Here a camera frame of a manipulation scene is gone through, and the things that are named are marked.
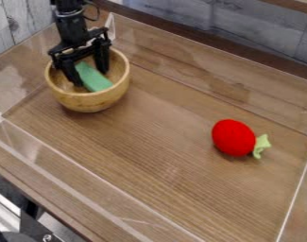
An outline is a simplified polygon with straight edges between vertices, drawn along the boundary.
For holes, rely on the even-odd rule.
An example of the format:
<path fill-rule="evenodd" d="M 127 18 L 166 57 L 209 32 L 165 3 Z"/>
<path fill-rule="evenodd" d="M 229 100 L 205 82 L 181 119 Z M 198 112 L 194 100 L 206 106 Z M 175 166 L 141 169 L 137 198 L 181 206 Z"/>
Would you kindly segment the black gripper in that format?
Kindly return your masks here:
<path fill-rule="evenodd" d="M 50 0 L 54 9 L 55 23 L 59 32 L 59 44 L 49 51 L 57 68 L 62 69 L 67 79 L 77 87 L 83 81 L 74 61 L 87 55 L 94 55 L 98 70 L 106 74 L 109 71 L 109 49 L 111 40 L 106 27 L 90 30 L 86 21 L 97 21 L 99 17 L 90 18 L 83 14 L 85 6 L 99 7 L 90 0 Z"/>

